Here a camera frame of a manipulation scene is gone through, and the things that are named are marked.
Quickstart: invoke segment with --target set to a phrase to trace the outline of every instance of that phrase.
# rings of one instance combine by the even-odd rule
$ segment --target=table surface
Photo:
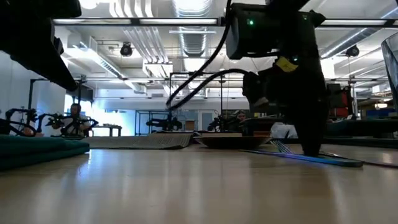
[[[398,163],[393,150],[323,149]],[[0,173],[0,223],[7,224],[382,224],[398,223],[397,208],[398,170],[201,146],[91,150]]]

